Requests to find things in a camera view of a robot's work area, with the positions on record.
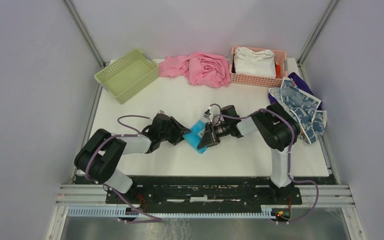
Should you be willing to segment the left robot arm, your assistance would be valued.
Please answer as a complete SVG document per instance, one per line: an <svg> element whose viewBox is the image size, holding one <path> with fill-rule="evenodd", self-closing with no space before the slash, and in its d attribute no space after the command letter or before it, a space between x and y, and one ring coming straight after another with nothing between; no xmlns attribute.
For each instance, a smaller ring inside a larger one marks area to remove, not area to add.
<svg viewBox="0 0 384 240"><path fill-rule="evenodd" d="M163 142L176 146L189 133L189 128L164 113L157 113L149 125L135 134L113 134L99 128L77 153L73 164L88 181L117 191L118 197L130 204L136 200L138 191L133 187L134 181L117 169L121 157L150 154Z"/></svg>

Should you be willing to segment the blue towel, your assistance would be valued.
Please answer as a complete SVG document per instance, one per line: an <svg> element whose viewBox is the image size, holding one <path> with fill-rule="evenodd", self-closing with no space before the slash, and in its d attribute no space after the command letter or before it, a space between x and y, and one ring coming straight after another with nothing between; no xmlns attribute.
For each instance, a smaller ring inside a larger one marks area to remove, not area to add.
<svg viewBox="0 0 384 240"><path fill-rule="evenodd" d="M205 131L205 123L202 120L198 120L190 128L190 133L183 135L183 138L186 140L186 142L199 154L203 154L207 150L207 147L198 149L198 145L204 135L204 131Z"/></svg>

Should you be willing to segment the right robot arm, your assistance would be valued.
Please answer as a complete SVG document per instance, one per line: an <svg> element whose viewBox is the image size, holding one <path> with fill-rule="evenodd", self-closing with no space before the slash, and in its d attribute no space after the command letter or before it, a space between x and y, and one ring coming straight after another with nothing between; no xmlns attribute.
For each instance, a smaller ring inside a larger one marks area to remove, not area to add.
<svg viewBox="0 0 384 240"><path fill-rule="evenodd" d="M242 138L254 132L259 132L271 149L272 171L269 199L275 204L282 204L289 198L289 187L293 182L291 171L291 148L296 143L301 127L296 120L279 104L272 103L262 110L257 110L249 116L240 117L234 105L220 109L216 120L208 109L205 117L210 119L204 125L197 149L216 146L221 138L232 136Z"/></svg>

